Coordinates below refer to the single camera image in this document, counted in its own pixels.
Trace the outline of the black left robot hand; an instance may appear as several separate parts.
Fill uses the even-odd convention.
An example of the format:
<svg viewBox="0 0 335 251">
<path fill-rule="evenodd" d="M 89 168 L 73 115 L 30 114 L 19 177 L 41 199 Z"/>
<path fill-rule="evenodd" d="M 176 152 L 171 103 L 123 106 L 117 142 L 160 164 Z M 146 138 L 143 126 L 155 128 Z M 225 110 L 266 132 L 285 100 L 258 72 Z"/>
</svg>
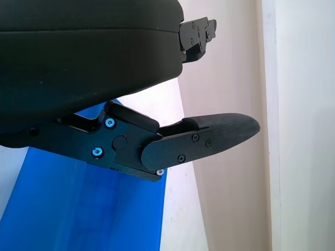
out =
<svg viewBox="0 0 335 251">
<path fill-rule="evenodd" d="M 115 102 L 178 77 L 217 22 L 178 1 L 1 1 L 1 145 L 78 159 L 149 181 L 260 131 L 247 115 L 161 127 Z"/>
</svg>

